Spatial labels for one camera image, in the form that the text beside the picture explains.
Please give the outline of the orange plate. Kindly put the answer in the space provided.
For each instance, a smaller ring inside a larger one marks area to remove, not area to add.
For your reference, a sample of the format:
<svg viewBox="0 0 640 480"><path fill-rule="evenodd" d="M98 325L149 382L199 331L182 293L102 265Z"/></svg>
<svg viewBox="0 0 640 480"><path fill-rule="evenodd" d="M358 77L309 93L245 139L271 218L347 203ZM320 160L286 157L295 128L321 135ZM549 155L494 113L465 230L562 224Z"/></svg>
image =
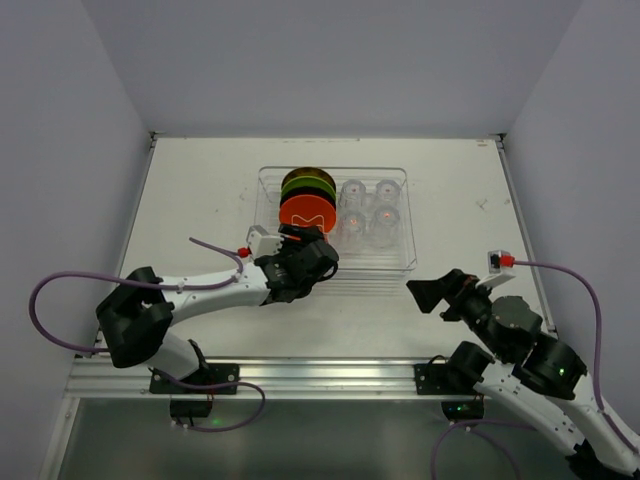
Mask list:
<svg viewBox="0 0 640 480"><path fill-rule="evenodd" d="M323 215L325 219L325 233L329 234L337 221L337 210L326 200L314 196L294 197L280 206L279 221L281 224L291 224L291 216L297 214L310 218L314 215Z"/></svg>

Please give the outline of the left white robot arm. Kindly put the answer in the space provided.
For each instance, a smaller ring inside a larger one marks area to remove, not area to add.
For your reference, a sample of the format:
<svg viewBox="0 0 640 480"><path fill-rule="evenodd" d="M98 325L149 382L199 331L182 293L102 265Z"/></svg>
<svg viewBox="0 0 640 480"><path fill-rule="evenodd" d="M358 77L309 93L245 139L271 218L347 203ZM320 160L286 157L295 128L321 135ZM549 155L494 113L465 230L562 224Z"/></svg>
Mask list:
<svg viewBox="0 0 640 480"><path fill-rule="evenodd" d="M145 365L197 388L218 382L197 343L172 334L175 324L224 309L291 303L338 270L339 254L316 226L283 224L271 234L254 225L247 248L247 262L233 254L233 270L170 277L141 267L120 280L96 309L113 366Z"/></svg>

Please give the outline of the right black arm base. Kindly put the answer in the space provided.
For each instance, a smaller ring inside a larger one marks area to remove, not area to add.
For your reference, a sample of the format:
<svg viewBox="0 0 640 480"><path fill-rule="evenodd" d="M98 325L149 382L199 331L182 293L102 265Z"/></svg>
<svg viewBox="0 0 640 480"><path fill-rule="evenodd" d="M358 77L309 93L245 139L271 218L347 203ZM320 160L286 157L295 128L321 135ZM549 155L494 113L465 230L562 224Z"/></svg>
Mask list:
<svg viewBox="0 0 640 480"><path fill-rule="evenodd" d="M463 400L442 400L441 410L450 422L479 420L485 416L484 397L454 378L448 358L436 355L426 363L413 365L416 393L422 396L456 396Z"/></svg>

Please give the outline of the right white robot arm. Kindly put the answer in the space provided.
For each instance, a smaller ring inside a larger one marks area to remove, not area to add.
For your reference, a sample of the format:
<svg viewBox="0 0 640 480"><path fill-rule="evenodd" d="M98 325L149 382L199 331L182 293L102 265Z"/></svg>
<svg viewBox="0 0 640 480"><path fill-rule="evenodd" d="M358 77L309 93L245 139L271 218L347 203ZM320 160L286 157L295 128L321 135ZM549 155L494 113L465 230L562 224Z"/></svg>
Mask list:
<svg viewBox="0 0 640 480"><path fill-rule="evenodd" d="M410 280L419 310L439 303L446 322L462 321L477 337L442 364L457 391L489 397L542 434L581 479L636 479L639 436L598 399L594 376L566 343L545 333L542 318L520 296L493 298L513 278L493 267L479 278L453 269L435 280Z"/></svg>

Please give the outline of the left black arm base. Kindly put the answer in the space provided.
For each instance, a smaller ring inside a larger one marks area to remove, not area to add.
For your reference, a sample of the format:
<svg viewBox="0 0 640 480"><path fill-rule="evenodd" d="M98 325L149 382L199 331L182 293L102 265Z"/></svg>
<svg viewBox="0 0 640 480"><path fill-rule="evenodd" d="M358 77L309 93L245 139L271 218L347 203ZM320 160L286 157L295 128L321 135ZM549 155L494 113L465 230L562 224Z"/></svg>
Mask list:
<svg viewBox="0 0 640 480"><path fill-rule="evenodd" d="M204 395L205 400L169 401L169 414L174 420L187 420L208 417L213 409L213 400L218 395L235 395L235 382L240 379L240 367L236 363L209 363L207 371L197 371L177 382L169 380L157 369L151 371L149 392L156 395Z"/></svg>

